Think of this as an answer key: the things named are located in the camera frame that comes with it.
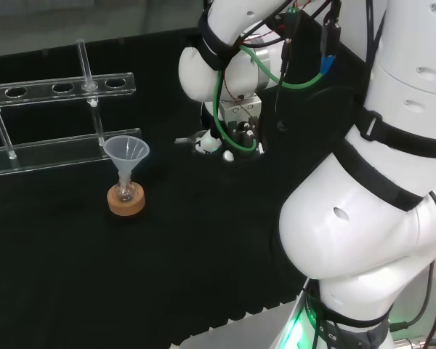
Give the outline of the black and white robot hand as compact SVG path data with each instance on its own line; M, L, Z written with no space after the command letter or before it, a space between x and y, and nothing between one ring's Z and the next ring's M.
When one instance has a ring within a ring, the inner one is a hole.
M259 136L261 111L262 101L256 95L220 100L216 113L212 102L201 103L203 129L193 137L193 151L227 162L258 159L265 153Z

